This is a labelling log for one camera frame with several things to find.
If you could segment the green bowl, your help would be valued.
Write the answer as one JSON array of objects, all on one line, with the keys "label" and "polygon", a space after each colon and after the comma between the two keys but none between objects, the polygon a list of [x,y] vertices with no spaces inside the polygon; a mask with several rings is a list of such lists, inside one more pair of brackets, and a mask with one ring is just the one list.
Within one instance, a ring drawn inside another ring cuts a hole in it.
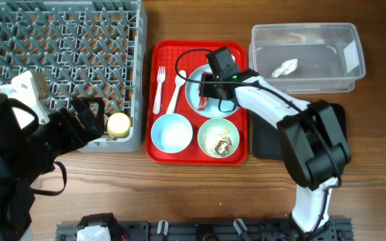
[{"label": "green bowl", "polygon": [[237,127],[225,118],[212,118],[199,128],[198,144],[204,154],[216,159],[227,159],[240,144]]}]

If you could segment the white tissue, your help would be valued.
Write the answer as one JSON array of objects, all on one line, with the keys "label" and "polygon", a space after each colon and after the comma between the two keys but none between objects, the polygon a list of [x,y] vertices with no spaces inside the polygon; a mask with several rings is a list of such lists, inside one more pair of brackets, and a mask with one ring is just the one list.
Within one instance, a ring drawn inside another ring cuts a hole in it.
[{"label": "white tissue", "polygon": [[298,67],[298,60],[296,58],[287,60],[284,63],[282,63],[279,68],[273,71],[271,77],[278,78],[280,76],[286,76],[294,72],[297,69],[297,67]]}]

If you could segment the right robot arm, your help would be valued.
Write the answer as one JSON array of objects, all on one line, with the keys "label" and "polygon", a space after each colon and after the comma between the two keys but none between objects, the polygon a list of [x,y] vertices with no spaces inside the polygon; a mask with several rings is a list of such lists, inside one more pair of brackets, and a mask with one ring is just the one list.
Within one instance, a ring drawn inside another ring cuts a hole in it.
[{"label": "right robot arm", "polygon": [[285,168],[295,181],[290,214],[292,240],[313,240],[327,231],[333,189],[351,160],[346,137],[331,105],[298,100],[268,84],[252,69],[241,70],[224,46],[206,55],[212,79],[202,94],[254,112],[278,132]]}]

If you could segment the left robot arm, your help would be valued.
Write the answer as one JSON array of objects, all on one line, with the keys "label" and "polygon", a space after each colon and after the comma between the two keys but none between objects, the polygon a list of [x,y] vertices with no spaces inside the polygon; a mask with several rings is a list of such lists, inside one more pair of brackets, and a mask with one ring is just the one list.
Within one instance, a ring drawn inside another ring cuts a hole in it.
[{"label": "left robot arm", "polygon": [[61,108],[41,125],[30,107],[0,94],[0,240],[22,239],[31,224],[29,211],[36,195],[59,195],[59,191],[31,187],[55,167],[67,178],[66,168],[56,158],[103,135],[101,98],[74,98],[72,105],[75,114]]}]

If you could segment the yellow plastic cup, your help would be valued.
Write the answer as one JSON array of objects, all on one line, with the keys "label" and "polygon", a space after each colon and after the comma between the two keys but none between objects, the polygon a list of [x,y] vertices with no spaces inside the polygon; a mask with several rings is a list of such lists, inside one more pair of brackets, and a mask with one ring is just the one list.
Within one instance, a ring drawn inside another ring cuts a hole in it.
[{"label": "yellow plastic cup", "polygon": [[122,112],[112,114],[108,119],[107,132],[114,139],[128,137],[130,128],[131,119]]}]

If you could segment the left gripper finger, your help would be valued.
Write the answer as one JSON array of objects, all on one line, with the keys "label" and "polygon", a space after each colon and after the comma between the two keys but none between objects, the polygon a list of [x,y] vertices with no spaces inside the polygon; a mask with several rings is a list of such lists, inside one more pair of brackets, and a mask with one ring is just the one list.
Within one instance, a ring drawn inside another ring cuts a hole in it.
[{"label": "left gripper finger", "polygon": [[72,99],[72,106],[76,114],[74,115],[74,130],[83,141],[94,140],[94,125],[92,111],[90,109],[91,97],[80,97]]},{"label": "left gripper finger", "polygon": [[82,116],[84,127],[90,137],[101,137],[105,131],[105,102],[101,97],[82,97],[86,110]]}]

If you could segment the red snack wrapper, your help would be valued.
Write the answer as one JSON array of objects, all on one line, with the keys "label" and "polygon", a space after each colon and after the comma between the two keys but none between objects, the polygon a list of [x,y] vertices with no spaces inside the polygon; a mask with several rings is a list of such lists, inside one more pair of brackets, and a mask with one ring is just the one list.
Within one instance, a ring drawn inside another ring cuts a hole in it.
[{"label": "red snack wrapper", "polygon": [[[208,82],[208,81],[211,81],[212,78],[213,78],[213,75],[211,72],[203,72],[201,74],[200,81],[201,82]],[[203,96],[203,90],[204,90],[204,85],[199,84],[199,87],[198,87],[198,96],[199,96],[198,110],[199,111],[205,110],[206,105],[208,103],[208,97]]]}]

